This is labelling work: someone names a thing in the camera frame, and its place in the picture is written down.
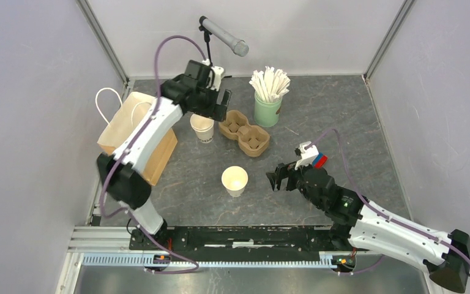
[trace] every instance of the gray wall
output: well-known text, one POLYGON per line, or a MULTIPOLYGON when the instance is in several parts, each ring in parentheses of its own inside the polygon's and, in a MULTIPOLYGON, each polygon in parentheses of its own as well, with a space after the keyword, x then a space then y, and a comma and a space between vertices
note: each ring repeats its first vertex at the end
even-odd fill
POLYGON ((104 86, 121 90, 75 1, 0 1, 0 293, 54 292, 97 181, 104 86))
POLYGON ((470 1, 417 1, 371 90, 415 220, 470 234, 470 1))
MULTIPOLYGON (((164 38, 182 34, 206 51, 199 17, 205 15, 250 51, 244 58, 212 38, 214 64, 228 75, 250 76, 264 66, 289 74, 362 74, 403 0, 89 0, 127 74, 154 75, 154 53, 164 38)), ((160 74, 181 74, 200 58, 183 40, 165 45, 160 74)))

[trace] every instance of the cardboard cup holder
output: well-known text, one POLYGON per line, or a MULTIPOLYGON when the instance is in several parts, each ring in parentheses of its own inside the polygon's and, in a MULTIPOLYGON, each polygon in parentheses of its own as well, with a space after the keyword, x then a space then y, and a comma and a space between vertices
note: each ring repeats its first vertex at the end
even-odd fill
POLYGON ((259 126, 250 125, 248 118, 238 110, 228 111, 219 129, 226 138, 238 141, 247 156, 258 157, 269 147, 269 134, 259 126))

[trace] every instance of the microphone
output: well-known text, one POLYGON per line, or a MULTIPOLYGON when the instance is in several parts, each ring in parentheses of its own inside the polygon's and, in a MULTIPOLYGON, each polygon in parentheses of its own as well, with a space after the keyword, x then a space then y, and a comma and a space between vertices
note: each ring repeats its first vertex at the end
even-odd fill
POLYGON ((221 27, 217 26, 207 17, 202 16, 199 19, 199 23, 213 35, 218 37, 224 44, 231 48, 231 51, 240 57, 246 56, 248 51, 250 51, 250 47, 244 42, 244 40, 237 39, 233 37, 230 33, 226 32, 221 27))

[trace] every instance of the brown paper bag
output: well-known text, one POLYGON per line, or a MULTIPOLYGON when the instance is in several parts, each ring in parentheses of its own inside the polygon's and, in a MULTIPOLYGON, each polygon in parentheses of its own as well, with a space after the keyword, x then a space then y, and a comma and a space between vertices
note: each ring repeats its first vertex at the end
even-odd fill
MULTIPOLYGON (((140 92, 131 92, 116 112, 109 125, 103 130, 98 145, 107 153, 121 146, 128 139, 132 131, 149 111, 154 97, 140 92)), ((158 146, 154 149, 150 159, 147 161, 142 176, 151 185, 156 185, 159 177, 163 173, 170 155, 177 145, 177 138, 174 131, 170 129, 163 137, 158 146)))

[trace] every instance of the floor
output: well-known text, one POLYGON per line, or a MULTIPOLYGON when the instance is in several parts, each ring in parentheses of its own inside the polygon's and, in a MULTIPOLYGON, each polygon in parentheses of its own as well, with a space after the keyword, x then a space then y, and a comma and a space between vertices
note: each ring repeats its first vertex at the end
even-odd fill
MULTIPOLYGON (((254 90, 248 82, 249 78, 227 78, 223 87, 233 92, 228 109, 241 111, 254 124, 254 90)), ((133 90, 154 95, 155 83, 138 80, 133 90)), ((273 192, 265 176, 277 164, 296 160, 298 144, 314 140, 327 127, 336 127, 344 137, 350 171, 361 192, 408 217, 381 125, 360 76, 291 77, 278 124, 266 128, 270 146, 257 158, 246 156, 217 125, 212 142, 200 143, 189 119, 187 114, 174 125, 178 144, 152 189, 151 200, 168 225, 330 224, 299 192, 273 192), (220 181, 223 170, 232 165, 243 167, 249 175, 245 192, 238 198, 229 196, 220 181)), ((335 135, 317 147, 329 157, 324 167, 336 183, 349 187, 335 135)), ((117 205, 113 200, 106 202, 108 211, 117 205)), ((101 225, 121 226, 127 221, 121 214, 102 220, 101 225)))
MULTIPOLYGON (((377 259, 360 257, 357 266, 364 268, 377 259)), ((375 270, 353 277, 337 277, 330 269, 308 268, 204 268, 193 274, 162 277, 135 267, 84 266, 75 290, 82 294, 152 292, 424 294, 428 290, 420 272, 391 258, 385 258, 375 270)))

